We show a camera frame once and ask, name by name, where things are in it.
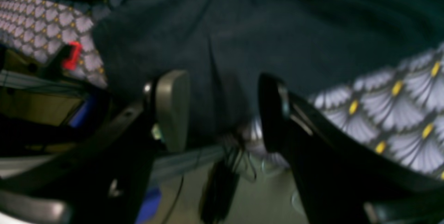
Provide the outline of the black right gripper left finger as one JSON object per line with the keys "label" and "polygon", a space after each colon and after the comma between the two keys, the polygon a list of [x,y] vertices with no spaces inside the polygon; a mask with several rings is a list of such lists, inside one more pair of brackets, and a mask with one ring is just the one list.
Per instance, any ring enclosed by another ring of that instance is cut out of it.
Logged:
{"label": "black right gripper left finger", "polygon": [[134,224],[160,148],[182,152],[190,75],[173,70],[81,145],[1,182],[2,224]]}

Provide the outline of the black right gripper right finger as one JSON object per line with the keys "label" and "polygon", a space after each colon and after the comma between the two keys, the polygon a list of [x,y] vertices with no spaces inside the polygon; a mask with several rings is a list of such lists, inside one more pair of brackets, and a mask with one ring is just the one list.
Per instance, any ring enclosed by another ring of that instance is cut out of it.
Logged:
{"label": "black right gripper right finger", "polygon": [[443,183],[377,155],[271,74],[258,80],[265,147],[290,164],[311,224],[439,224]]}

